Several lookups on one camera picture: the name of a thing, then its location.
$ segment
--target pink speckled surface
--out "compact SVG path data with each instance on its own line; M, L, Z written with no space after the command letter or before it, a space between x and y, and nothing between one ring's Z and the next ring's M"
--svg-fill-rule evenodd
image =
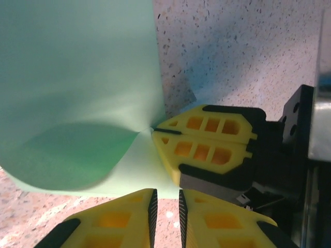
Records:
M154 0L169 116L195 99L256 106L268 119L313 85L321 10L331 0ZM57 223L107 198L27 193L0 170L0 247L33 247ZM155 247L180 247L177 200L159 200Z

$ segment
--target bolt hole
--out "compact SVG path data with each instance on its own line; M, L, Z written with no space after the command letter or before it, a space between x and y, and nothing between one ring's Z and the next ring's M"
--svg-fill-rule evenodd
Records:
M296 125L293 125L290 131L290 135L292 136L296 131Z
M296 113L299 109L300 103L297 102L296 105L294 106L293 112Z

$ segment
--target speckled countertop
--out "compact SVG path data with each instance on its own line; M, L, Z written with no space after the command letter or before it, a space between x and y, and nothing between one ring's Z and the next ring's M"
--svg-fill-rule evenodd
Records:
M261 107L278 119L301 84L313 85L321 11L330 6L154 0L168 115L208 103ZM109 199L22 192L0 170L0 200L0 247L33 247L67 216ZM177 204L159 200L157 248L180 247Z

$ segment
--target terrazzo surface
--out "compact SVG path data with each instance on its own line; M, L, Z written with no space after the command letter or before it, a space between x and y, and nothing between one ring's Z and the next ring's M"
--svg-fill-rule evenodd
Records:
M321 13L331 1L154 1L169 116L196 104L261 107L277 120L313 85ZM57 223L108 198L23 192L0 170L0 247L33 247ZM177 200L159 200L155 247L181 247Z

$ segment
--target granite surface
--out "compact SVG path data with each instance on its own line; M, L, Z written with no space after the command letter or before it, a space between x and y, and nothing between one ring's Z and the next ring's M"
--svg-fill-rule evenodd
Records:
M281 116L313 85L322 9L331 0L154 0L169 116L199 103ZM0 170L0 247L33 247L65 217L106 202L23 192ZM155 247L180 247L177 200L159 200Z

